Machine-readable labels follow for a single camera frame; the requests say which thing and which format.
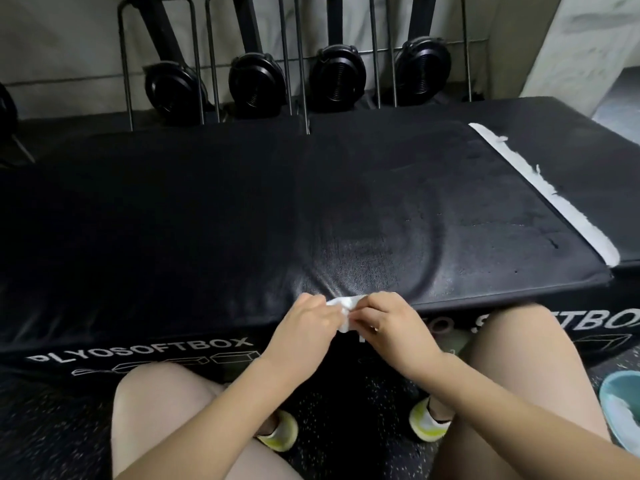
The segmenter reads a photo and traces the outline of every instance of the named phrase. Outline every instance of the person's right arm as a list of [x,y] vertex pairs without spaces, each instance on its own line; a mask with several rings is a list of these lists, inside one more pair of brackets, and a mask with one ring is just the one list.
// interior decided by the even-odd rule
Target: person's right arm
[[631,453],[524,401],[455,355],[441,352],[400,295],[368,295],[349,318],[389,365],[450,406],[524,478],[640,477],[640,459]]

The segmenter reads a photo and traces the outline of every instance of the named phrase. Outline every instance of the floor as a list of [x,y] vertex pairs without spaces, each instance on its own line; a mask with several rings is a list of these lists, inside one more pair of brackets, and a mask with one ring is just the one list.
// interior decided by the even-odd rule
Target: floor
[[[140,124],[155,125],[153,114]],[[640,68],[627,69],[594,120],[640,144]],[[18,134],[36,158],[68,137],[127,128],[124,115],[27,121]],[[15,144],[0,159],[24,164]],[[640,346],[589,370],[594,388],[606,375],[640,370]],[[299,441],[285,458],[304,478],[426,478],[437,444],[415,441],[407,414],[422,393],[375,355],[345,360],[333,350],[318,373],[287,401],[299,420]],[[0,374],[0,472],[6,480],[108,479],[112,401]]]

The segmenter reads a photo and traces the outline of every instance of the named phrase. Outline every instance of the yellow and white shoe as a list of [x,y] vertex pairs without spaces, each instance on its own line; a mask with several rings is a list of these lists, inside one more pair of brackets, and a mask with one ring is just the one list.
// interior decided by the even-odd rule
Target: yellow and white shoe
[[278,453],[289,451],[298,439],[298,422],[286,411],[277,410],[279,423],[273,433],[268,436],[256,436],[267,448]]
[[422,441],[433,443],[441,439],[449,429],[451,421],[444,423],[436,421],[429,413],[429,400],[427,397],[416,404],[409,413],[409,425],[413,432]]

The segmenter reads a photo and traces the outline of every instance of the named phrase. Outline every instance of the rowing machine flywheel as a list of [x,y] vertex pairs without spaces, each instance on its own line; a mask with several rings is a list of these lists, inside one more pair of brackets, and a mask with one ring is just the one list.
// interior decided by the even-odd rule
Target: rowing machine flywheel
[[269,54],[248,52],[231,62],[229,90],[241,118],[270,118],[287,102],[284,74]]
[[9,91],[0,84],[0,142],[11,138],[18,128],[18,110]]
[[204,105],[207,91],[195,71],[178,62],[163,61],[145,68],[145,72],[147,97],[168,124],[189,126],[199,123],[198,94]]
[[320,49],[309,86],[316,111],[346,111],[364,94],[367,71],[358,49],[330,45]]
[[396,58],[398,104],[425,103],[444,88],[450,72],[451,55],[441,39],[405,42]]

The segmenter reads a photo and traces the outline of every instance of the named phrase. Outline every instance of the hand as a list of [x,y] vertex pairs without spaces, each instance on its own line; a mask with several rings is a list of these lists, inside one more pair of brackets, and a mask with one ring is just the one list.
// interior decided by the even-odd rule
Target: hand
[[439,367],[443,352],[418,313],[398,293],[380,291],[362,298],[349,314],[352,328],[404,377],[424,380]]
[[276,328],[262,359],[298,387],[316,371],[343,322],[340,305],[327,306],[324,296],[302,293]]

